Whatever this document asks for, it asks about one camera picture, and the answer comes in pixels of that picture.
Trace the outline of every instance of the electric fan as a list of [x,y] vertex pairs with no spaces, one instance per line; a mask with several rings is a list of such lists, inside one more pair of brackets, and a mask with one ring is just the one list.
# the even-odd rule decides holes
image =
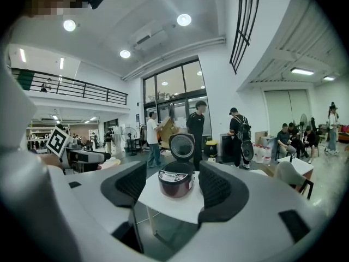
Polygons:
[[303,140],[303,127],[308,126],[308,119],[306,118],[305,114],[301,115],[299,126],[300,126],[300,140],[302,141]]
[[121,137],[127,143],[129,150],[131,145],[131,153],[129,154],[129,156],[137,155],[136,152],[133,152],[133,140],[137,138],[137,131],[135,130],[135,128],[132,128],[132,127],[124,128],[121,132]]

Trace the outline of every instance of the ceiling light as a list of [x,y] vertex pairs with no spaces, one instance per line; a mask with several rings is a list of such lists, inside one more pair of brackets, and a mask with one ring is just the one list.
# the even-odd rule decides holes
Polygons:
[[326,76],[323,79],[326,81],[333,81],[334,80],[334,78],[331,78],[330,76]]
[[291,72],[295,73],[295,74],[302,74],[302,75],[307,75],[307,76],[310,76],[310,75],[312,75],[314,73],[313,71],[299,69],[299,68],[292,68]]
[[182,14],[177,17],[177,22],[181,26],[187,26],[191,23],[191,17],[187,14]]
[[66,20],[63,22],[63,27],[68,32],[74,31],[76,28],[76,23],[74,20]]
[[26,55],[24,54],[24,49],[20,49],[20,53],[21,53],[22,61],[23,62],[27,62],[26,61]]
[[120,52],[120,56],[121,56],[122,58],[129,58],[129,57],[131,56],[131,53],[130,53],[128,50],[122,50],[122,51]]
[[59,68],[63,70],[64,58],[61,57],[61,62],[59,63]]

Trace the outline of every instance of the floor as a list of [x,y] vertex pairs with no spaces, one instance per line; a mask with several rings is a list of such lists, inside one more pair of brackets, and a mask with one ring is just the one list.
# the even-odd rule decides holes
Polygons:
[[[311,180],[314,182],[310,202],[312,205],[322,209],[325,214],[330,217],[333,215],[341,201],[341,197],[348,184],[348,156],[349,152],[345,152],[346,144],[338,143],[337,150],[340,151],[338,156],[326,156],[324,153],[324,145],[319,146],[320,156],[316,154],[313,161],[314,172]],[[121,164],[125,164],[136,160],[147,160],[148,153],[138,153],[136,156],[129,157],[128,153],[122,153],[119,148],[112,148],[113,155],[121,160]],[[161,156],[163,165],[174,161],[173,157]],[[250,170],[266,168],[263,164],[251,162]],[[159,168],[148,169],[147,178],[155,174]],[[158,261],[166,261],[178,252],[196,233],[197,225],[181,222],[163,214],[154,217],[158,234],[154,236],[149,225],[146,207],[138,202],[135,206],[136,220],[138,222],[139,234],[145,255]]]

